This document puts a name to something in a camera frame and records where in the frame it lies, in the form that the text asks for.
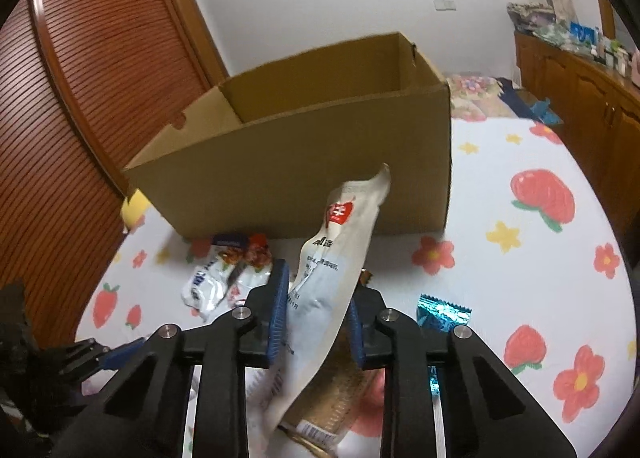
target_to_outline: light switch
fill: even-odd
[[[436,10],[455,10],[456,2],[454,0],[433,0]]]

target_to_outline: metal screw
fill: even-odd
[[[158,328],[158,334],[162,339],[170,339],[178,333],[178,327],[175,324],[163,324]]]
[[[238,306],[231,311],[231,315],[235,319],[246,319],[247,317],[251,317],[251,308],[248,306]]]
[[[385,308],[382,312],[378,314],[381,320],[387,323],[392,323],[393,321],[397,321],[398,317],[400,317],[400,313],[398,310],[394,310],[393,308]]]
[[[473,335],[471,328],[464,324],[459,324],[453,329],[453,335],[455,335],[458,339],[469,339]]]

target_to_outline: floral bedsheet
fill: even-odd
[[[607,218],[574,159],[541,124],[454,119],[452,158],[444,235],[375,236],[366,262],[370,286],[411,316],[420,294],[471,308],[470,326],[586,458],[622,412],[634,380],[633,301]],[[295,268],[302,242],[270,245]],[[209,248],[183,240],[149,208],[98,285],[77,338],[117,346],[168,322],[200,326],[180,289],[194,266],[207,261]],[[86,390],[99,389],[108,377],[96,375]],[[185,457],[195,407],[194,399]],[[382,376],[358,409],[338,446],[340,458],[378,455]],[[274,437],[271,455],[310,456],[283,434]]]
[[[451,91],[451,117],[482,122],[489,117],[516,118],[502,100],[500,83],[492,77],[452,75],[447,78]]]

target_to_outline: teal candy wrapper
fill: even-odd
[[[456,324],[468,324],[471,309],[422,294],[418,300],[415,317],[422,327],[448,332]],[[429,382],[431,394],[440,396],[440,385],[435,366],[429,368]]]

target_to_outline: blue gripper pad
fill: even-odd
[[[284,263],[278,276],[278,291],[273,301],[271,319],[269,321],[269,339],[267,341],[267,359],[271,366],[278,356],[287,334],[287,295],[289,293],[289,265]]]
[[[142,348],[145,341],[146,339],[144,337],[140,337],[140,339],[118,346],[103,356],[100,356],[100,358],[98,358],[100,368],[102,370],[119,370]]]
[[[353,301],[353,298],[351,298],[351,302],[349,303],[347,318],[349,319],[349,340],[351,344],[351,357],[353,358],[357,366],[362,369],[365,361],[362,323],[360,322],[360,318],[358,317],[358,310],[356,308],[356,304]]]

